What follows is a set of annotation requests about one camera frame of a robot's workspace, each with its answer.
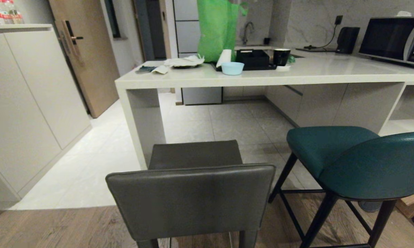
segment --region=green plastic bag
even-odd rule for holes
[[[246,16],[247,10],[243,8],[247,3],[234,4],[228,0],[198,0],[199,25],[201,38],[198,53],[205,57],[205,62],[216,62],[224,49],[234,51],[236,39],[236,25],[241,9]]]

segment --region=wooden floor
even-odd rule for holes
[[[306,232],[323,194],[287,195],[287,198]],[[360,212],[372,225],[376,214]],[[238,247],[238,234],[233,236]],[[367,233],[346,203],[339,201],[312,246],[365,243],[367,239]],[[162,247],[167,247],[167,242],[168,239],[160,240]],[[256,247],[298,248],[299,245],[300,238],[277,197],[273,204],[268,204]],[[116,207],[95,207],[0,211],[0,247],[133,248],[136,245]],[[172,247],[230,247],[230,243],[228,234],[210,234],[174,238]],[[395,209],[377,247],[414,248],[414,225]]]

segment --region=power outlet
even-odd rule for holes
[[[336,17],[336,25],[342,24],[342,20],[343,20],[343,16],[342,15],[338,15]]]

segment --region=bar stool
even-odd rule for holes
[[[374,248],[398,199],[414,194],[414,132],[379,137],[362,127],[303,127],[287,134],[291,155],[268,200],[279,194],[302,239],[310,247],[338,199],[343,199],[370,235],[358,245],[333,247]],[[282,190],[299,159],[322,190]],[[326,193],[306,235],[285,193]],[[371,229],[351,201],[383,201]]]
[[[253,248],[275,171],[242,165],[235,140],[163,144],[154,145],[149,170],[112,173],[106,182],[139,248],[234,231],[240,248]]]

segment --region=sink faucet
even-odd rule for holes
[[[246,31],[248,30],[248,27],[249,26],[251,26],[250,33],[252,33],[254,31],[254,24],[253,24],[253,22],[247,22],[246,25],[245,25],[245,30],[243,32],[243,38],[242,38],[243,44],[246,44],[248,42],[248,39],[246,37]]]

